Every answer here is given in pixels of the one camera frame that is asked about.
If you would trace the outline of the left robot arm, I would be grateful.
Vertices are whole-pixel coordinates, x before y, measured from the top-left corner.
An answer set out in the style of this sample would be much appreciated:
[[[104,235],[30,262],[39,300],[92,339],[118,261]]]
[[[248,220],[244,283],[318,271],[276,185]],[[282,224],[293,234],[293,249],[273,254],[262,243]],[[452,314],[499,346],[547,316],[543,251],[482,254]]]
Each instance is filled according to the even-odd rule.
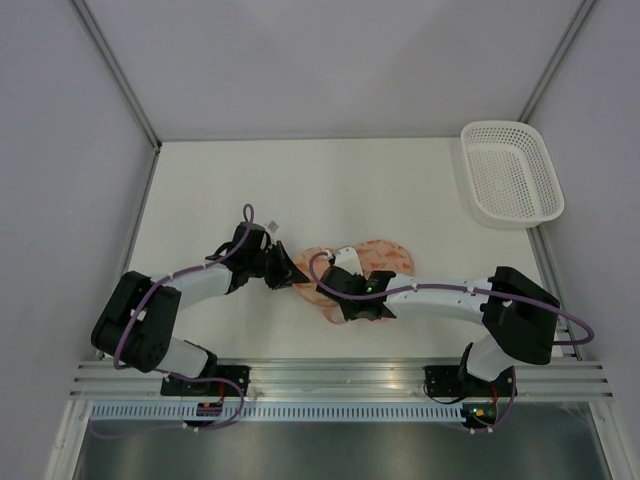
[[[229,295],[253,278],[272,290],[309,281],[281,242],[244,221],[200,265],[160,278],[125,273],[92,330],[91,344],[119,369],[165,374],[164,396],[239,396],[247,388],[248,368],[219,365],[214,353],[173,332],[181,310]]]

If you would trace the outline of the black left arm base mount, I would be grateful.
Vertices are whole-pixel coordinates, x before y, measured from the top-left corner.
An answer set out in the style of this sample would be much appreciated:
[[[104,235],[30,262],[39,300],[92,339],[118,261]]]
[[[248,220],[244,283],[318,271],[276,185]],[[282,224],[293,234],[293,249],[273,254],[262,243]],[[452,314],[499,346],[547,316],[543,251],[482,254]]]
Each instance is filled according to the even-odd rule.
[[[197,378],[171,373],[162,382],[164,397],[230,397],[246,395],[250,383],[247,365],[214,365]]]

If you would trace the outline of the floral mesh laundry bag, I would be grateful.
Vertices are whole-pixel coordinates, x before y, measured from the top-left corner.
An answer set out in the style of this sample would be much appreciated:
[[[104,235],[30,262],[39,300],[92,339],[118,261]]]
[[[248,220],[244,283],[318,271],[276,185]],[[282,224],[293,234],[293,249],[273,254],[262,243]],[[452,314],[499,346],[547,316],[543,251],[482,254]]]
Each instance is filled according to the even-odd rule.
[[[397,274],[414,274],[414,263],[409,251],[402,245],[388,240],[368,240],[351,246],[357,252],[363,274],[368,278],[372,271],[393,271]],[[308,278],[309,260],[316,253],[327,250],[334,253],[337,248],[311,247],[297,253],[293,262]],[[306,284],[295,284],[295,292],[308,303],[319,307],[327,321],[335,325],[345,324],[339,304],[316,291],[313,280]]]

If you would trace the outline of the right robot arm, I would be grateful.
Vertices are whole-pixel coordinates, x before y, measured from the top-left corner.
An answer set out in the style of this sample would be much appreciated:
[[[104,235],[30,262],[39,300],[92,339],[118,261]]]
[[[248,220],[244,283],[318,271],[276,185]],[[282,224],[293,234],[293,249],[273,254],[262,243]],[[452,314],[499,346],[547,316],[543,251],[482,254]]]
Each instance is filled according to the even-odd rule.
[[[515,364],[551,361],[559,302],[511,267],[499,267],[488,278],[445,283],[387,270],[363,276],[331,266],[316,290],[337,302],[347,321],[434,317],[483,327],[485,335],[465,347],[458,366],[426,368],[425,393],[442,404],[506,395],[506,373]]]

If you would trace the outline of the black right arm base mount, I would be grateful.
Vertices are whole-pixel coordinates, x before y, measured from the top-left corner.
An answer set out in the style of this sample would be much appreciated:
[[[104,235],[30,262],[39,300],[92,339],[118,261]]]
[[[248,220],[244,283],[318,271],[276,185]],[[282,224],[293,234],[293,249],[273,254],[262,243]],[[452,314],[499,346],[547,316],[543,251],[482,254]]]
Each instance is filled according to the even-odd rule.
[[[453,365],[425,366],[423,391],[440,403],[453,404],[470,398],[508,398],[512,393],[511,369],[503,371],[495,380],[477,379]]]

